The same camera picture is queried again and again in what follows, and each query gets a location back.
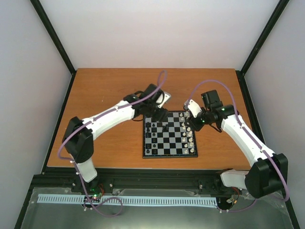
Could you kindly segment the black and white chessboard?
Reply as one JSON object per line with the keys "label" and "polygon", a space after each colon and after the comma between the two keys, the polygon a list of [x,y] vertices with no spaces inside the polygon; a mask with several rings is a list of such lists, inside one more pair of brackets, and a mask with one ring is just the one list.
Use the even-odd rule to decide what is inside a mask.
{"label": "black and white chessboard", "polygon": [[[156,122],[151,117],[143,118],[143,158],[188,158],[198,157],[195,132],[185,125],[190,116],[187,111],[170,111],[166,122]],[[163,125],[168,124],[169,131],[163,132]]]}

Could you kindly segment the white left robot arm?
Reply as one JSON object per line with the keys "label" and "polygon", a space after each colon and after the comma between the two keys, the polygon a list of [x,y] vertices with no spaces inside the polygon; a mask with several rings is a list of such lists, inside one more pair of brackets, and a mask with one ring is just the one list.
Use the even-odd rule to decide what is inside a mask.
{"label": "white left robot arm", "polygon": [[163,108],[171,95],[154,84],[145,91],[125,96],[113,107],[89,118],[72,118],[66,128],[58,157],[70,161],[83,179],[82,186],[89,192],[98,189],[99,180],[93,165],[94,141],[116,125],[140,115],[163,121],[168,110]]}

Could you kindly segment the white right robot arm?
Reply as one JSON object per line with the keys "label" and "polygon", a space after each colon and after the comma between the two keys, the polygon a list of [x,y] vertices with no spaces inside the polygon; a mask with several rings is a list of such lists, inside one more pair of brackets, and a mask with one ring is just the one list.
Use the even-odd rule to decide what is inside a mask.
{"label": "white right robot arm", "polygon": [[240,148],[250,165],[248,171],[228,169],[220,174],[222,184],[247,190],[254,198],[261,198],[284,190],[288,194],[288,159],[268,148],[247,126],[232,105],[223,105],[216,90],[201,95],[204,106],[192,99],[184,103],[190,113],[186,125],[200,131],[209,125],[218,132],[227,133]]}

